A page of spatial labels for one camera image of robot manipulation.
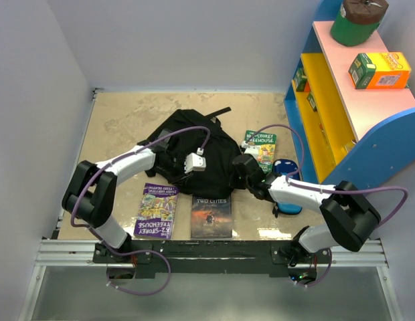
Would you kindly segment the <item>black student backpack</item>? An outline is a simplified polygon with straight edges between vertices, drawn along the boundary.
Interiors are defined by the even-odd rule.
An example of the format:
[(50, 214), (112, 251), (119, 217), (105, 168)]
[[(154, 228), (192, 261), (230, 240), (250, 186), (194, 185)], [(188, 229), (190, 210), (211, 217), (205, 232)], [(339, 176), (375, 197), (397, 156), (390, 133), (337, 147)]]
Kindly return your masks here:
[(165, 140), (150, 147), (155, 153), (153, 168), (147, 176), (164, 177), (181, 193), (204, 199), (225, 199), (236, 189), (244, 188), (232, 161), (241, 155), (237, 142), (223, 129), (218, 116), (231, 110), (222, 108), (208, 115), (197, 110), (178, 109), (147, 139), (145, 146), (169, 133)]

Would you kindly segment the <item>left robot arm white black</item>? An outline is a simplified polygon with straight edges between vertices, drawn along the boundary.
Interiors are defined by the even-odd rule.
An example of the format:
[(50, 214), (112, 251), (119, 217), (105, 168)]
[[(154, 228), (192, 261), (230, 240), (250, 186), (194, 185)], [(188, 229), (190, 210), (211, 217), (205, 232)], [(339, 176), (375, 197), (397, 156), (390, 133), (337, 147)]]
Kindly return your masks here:
[(112, 216), (116, 188), (136, 174), (159, 164), (167, 144), (136, 145), (127, 152), (98, 163), (79, 163), (62, 199), (62, 208), (71, 214), (72, 227), (87, 228), (108, 248), (117, 262), (132, 254), (131, 236)]

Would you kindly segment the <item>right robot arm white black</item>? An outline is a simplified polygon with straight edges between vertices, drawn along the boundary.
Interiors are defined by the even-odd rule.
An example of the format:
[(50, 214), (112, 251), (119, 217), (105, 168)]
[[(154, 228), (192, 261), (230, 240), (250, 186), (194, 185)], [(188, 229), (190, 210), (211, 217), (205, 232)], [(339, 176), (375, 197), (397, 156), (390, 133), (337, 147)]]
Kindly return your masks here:
[(350, 182), (316, 185), (265, 174), (249, 154), (237, 156), (232, 164), (245, 188), (257, 199), (298, 205), (323, 216), (324, 224), (303, 228), (291, 241), (286, 254), (298, 262), (308, 262), (319, 250), (334, 246), (358, 252), (380, 225), (378, 211)]

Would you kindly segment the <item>green 104-storey treehouse book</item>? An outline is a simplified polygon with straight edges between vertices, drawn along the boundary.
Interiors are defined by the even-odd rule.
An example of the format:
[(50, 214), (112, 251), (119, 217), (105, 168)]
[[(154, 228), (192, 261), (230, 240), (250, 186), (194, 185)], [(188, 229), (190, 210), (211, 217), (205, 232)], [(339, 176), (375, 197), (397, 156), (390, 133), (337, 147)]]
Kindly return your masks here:
[(248, 139), (251, 137), (252, 134), (254, 134), (253, 130), (247, 130), (245, 132), (244, 140), (250, 146), (256, 147), (256, 160), (260, 165), (260, 168), (265, 173), (270, 173), (274, 163), (276, 135), (260, 132), (259, 134), (255, 135), (251, 141), (249, 141)]

